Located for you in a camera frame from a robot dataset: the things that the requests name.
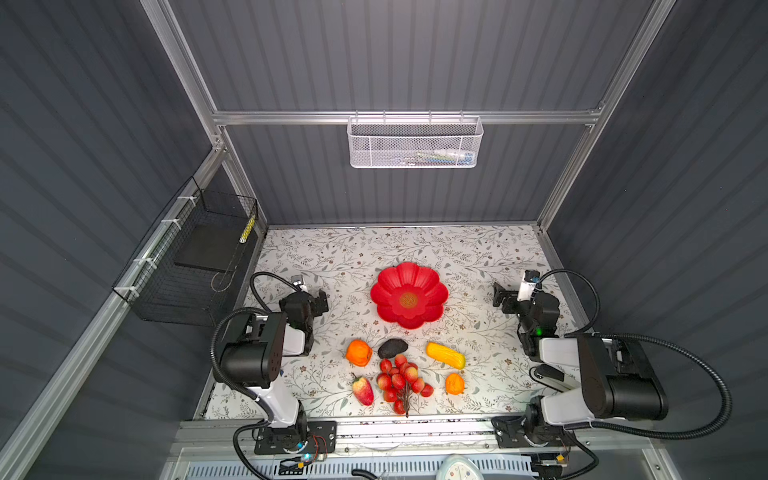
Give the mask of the small orange fake tangerine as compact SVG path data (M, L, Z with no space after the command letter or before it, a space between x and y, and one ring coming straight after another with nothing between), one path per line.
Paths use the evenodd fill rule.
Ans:
M460 395L465 391L465 381L458 373L451 373L445 379L445 391L449 395Z

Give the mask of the orange fake persimmon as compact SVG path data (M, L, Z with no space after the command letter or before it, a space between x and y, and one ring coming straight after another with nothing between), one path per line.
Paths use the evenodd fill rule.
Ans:
M347 347L345 358L354 366L365 367L373 355L372 348L363 340L355 339Z

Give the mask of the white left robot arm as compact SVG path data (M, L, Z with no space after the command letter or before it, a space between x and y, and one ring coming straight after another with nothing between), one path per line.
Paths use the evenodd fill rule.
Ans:
M297 290L279 301L280 310L236 309L214 330L210 360L214 379L255 402L265 418L256 433L274 448L302 450L310 437L306 411L282 379L285 356L306 356L314 342L314 319L329 311L323 290Z

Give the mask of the dark fake avocado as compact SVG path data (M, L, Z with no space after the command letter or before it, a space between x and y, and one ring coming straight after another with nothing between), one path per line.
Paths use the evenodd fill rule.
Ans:
M400 338L391 338L384 341L378 348L380 359L392 359L399 354L403 354L409 348L409 344Z

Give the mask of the yellow fake corn cob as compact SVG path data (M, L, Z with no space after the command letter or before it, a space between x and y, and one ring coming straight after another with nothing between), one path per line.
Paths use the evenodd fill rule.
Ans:
M426 345L426 355L456 370L464 370L466 367L466 358L463 354L438 343L428 342Z

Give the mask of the red fake strawberry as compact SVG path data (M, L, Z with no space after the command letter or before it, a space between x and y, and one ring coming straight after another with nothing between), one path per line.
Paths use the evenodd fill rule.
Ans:
M368 407L374 404L375 395L373 387L367 378L355 376L352 382L352 392L363 406Z

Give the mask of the red fake grape bunch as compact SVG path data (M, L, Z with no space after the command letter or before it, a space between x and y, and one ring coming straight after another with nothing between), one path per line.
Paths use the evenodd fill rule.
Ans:
M411 414L416 399L430 398L434 394L434 387L420 376L418 367L403 354L379 361L376 385L383 401L396 415L405 417Z

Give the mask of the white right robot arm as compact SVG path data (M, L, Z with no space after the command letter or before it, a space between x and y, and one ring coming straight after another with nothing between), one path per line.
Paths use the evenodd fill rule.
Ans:
M532 281L517 290L494 283L492 305L517 318L517 338L534 362L530 375L555 391L526 406L517 433L531 445L563 440L571 424L667 416L666 394L638 341L558 336L560 301Z

